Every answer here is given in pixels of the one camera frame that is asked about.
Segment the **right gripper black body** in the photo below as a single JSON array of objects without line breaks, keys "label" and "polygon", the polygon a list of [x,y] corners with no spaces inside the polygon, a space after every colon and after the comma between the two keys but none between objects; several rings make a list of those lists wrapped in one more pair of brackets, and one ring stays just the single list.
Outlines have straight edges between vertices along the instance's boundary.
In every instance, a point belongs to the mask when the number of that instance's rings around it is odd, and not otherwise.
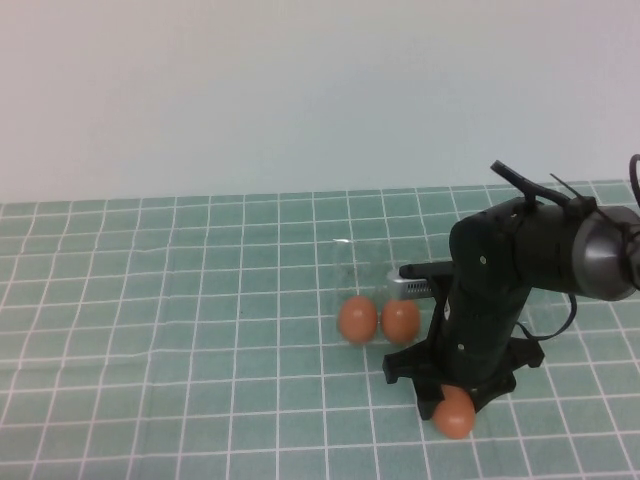
[{"label": "right gripper black body", "polygon": [[516,233],[535,207],[516,198],[468,216],[451,230],[450,260],[406,264],[388,273],[392,298],[436,301],[426,339],[385,357],[388,383],[410,378],[469,391],[514,375],[528,362],[540,363],[540,348],[511,340],[531,291],[517,272]]}]

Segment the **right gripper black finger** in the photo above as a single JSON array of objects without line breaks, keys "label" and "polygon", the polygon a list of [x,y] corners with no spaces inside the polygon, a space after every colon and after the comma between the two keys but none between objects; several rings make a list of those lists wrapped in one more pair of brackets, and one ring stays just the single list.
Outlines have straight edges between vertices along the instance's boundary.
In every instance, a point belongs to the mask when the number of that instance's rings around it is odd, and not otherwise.
[{"label": "right gripper black finger", "polygon": [[416,383],[416,404],[423,421],[430,420],[437,406],[444,400],[441,385],[431,382]]},{"label": "right gripper black finger", "polygon": [[513,392],[516,388],[514,375],[492,378],[484,384],[471,388],[468,393],[474,405],[475,412],[480,412],[497,398]]}]

